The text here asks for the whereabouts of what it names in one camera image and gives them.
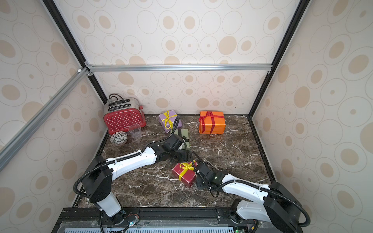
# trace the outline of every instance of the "yellow ribbon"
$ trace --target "yellow ribbon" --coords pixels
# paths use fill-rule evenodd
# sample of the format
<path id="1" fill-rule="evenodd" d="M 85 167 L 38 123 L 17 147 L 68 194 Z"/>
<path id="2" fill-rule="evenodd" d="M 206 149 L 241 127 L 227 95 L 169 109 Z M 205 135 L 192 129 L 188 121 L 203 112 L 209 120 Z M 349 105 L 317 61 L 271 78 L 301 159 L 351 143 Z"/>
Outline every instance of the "yellow ribbon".
<path id="1" fill-rule="evenodd" d="M 182 171 L 179 175 L 179 180 L 181 180 L 181 178 L 183 177 L 183 175 L 185 175 L 185 173 L 188 171 L 188 170 L 191 170 L 193 171 L 194 170 L 194 167 L 192 165 L 190 165 L 189 163 L 181 163 L 180 164 L 180 168 L 184 169 L 184 171 Z"/>
<path id="2" fill-rule="evenodd" d="M 174 117 L 174 116 L 177 116 L 177 114 L 173 115 L 173 116 L 170 116 L 170 111 L 167 110 L 165 113 L 163 113 L 166 118 L 163 119 L 162 121 L 164 121 L 164 127 L 166 129 L 172 129 L 172 126 L 173 126 L 173 122 L 170 120 L 170 117 Z"/>

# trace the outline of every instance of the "red ribbon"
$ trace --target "red ribbon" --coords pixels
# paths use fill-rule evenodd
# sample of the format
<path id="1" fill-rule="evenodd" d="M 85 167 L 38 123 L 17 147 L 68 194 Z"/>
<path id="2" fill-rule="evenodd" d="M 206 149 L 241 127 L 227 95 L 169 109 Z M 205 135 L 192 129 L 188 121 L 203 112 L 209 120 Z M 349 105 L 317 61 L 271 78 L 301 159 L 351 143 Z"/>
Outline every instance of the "red ribbon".
<path id="1" fill-rule="evenodd" d="M 211 127 L 210 134 L 212 134 L 212 131 L 214 130 L 214 127 L 215 127 L 214 117 L 218 117 L 218 118 L 224 118 L 224 117 L 223 116 L 214 116 L 212 114 L 212 111 L 207 111 L 206 116 L 200 116 L 200 118 L 198 119 L 198 121 L 202 124 L 202 133 L 206 130 L 206 127 L 205 127 L 205 118 L 206 117 L 211 117 L 212 127 Z"/>

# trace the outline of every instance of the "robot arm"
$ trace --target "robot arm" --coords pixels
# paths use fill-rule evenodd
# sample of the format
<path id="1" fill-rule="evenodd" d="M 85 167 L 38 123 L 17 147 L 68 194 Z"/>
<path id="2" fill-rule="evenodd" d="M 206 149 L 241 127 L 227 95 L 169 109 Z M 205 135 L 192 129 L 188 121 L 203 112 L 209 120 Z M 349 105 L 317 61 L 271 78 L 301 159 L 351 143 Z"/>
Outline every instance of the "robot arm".
<path id="1" fill-rule="evenodd" d="M 87 197 L 91 203 L 104 210 L 115 224 L 120 224 L 124 213 L 111 192 L 112 181 L 129 171 L 159 161 L 171 160 L 179 163 L 188 161 L 188 158 L 192 159 L 189 151 L 178 151 L 183 142 L 183 138 L 172 134 L 162 144 L 159 142 L 149 144 L 143 152 L 136 151 L 106 160 L 98 156 L 93 159 L 85 174 L 77 180 L 74 188 L 81 181 L 86 193 L 78 194 Z M 234 202 L 231 207 L 233 221 L 239 222 L 242 219 L 268 221 L 283 232 L 295 232 L 300 225 L 298 221 L 301 204 L 281 184 L 274 182 L 272 185 L 261 185 L 236 178 L 224 171 L 215 173 L 205 165 L 203 160 L 199 161 L 195 171 L 198 175 L 199 189 L 208 188 L 212 192 L 236 194 L 252 201 L 238 199 Z"/>

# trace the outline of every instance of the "ribbon bow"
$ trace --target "ribbon bow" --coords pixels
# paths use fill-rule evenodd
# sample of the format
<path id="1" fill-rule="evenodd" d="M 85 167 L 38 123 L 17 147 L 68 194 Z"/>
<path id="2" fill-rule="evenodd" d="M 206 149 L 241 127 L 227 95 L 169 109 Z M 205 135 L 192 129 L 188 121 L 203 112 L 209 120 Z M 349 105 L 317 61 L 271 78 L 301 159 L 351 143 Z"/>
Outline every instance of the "ribbon bow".
<path id="1" fill-rule="evenodd" d="M 193 171 L 194 170 L 194 167 L 192 165 L 190 165 L 189 163 L 181 163 L 180 164 L 180 168 L 184 169 L 184 171 L 182 171 L 179 175 L 179 180 L 181 180 L 181 178 L 183 177 L 183 175 L 185 175 L 185 173 L 188 171 L 188 170 L 191 170 Z"/>
<path id="2" fill-rule="evenodd" d="M 164 127 L 165 127 L 166 129 L 172 129 L 173 122 L 170 120 L 170 117 L 175 117 L 175 116 L 177 116 L 177 114 L 175 114 L 175 115 L 173 115 L 173 116 L 170 116 L 170 111 L 169 111 L 169 110 L 167 110 L 167 111 L 166 111 L 165 113 L 163 113 L 163 114 L 166 116 L 166 118 L 162 120 L 162 121 L 164 121 Z"/>
<path id="3" fill-rule="evenodd" d="M 202 125 L 202 132 L 201 133 L 203 133 L 206 130 L 206 127 L 205 127 L 205 118 L 206 117 L 211 117 L 212 126 L 211 126 L 210 134 L 212 134 L 212 131 L 214 130 L 214 127 L 215 127 L 214 117 L 218 117 L 218 118 L 224 118 L 224 117 L 223 116 L 214 116 L 212 114 L 212 111 L 207 111 L 206 116 L 200 116 L 200 118 L 198 119 L 198 121 Z"/>

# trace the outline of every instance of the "wallpaper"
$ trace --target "wallpaper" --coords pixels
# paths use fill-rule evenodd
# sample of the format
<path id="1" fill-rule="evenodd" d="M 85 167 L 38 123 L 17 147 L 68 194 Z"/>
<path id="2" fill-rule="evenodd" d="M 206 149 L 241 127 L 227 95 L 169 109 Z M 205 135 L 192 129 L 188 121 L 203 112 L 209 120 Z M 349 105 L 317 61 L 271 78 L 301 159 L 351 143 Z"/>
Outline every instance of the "wallpaper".
<path id="1" fill-rule="evenodd" d="M 163 113 L 171 109 L 175 109 L 179 114 L 195 114 L 204 110 L 246 114 L 253 105 L 267 71 L 144 71 L 95 74 L 104 92 L 138 99 L 147 114 Z"/>
<path id="2" fill-rule="evenodd" d="M 371 0 L 313 1 L 253 118 L 306 233 L 373 229 L 372 23 Z"/>
<path id="3" fill-rule="evenodd" d="M 79 64 L 36 0 L 0 0 L 0 149 Z"/>
<path id="4" fill-rule="evenodd" d="M 55 0 L 90 64 L 271 63 L 298 0 Z"/>
<path id="5" fill-rule="evenodd" d="M 106 132 L 84 78 L 0 172 L 0 232 L 50 233 Z"/>

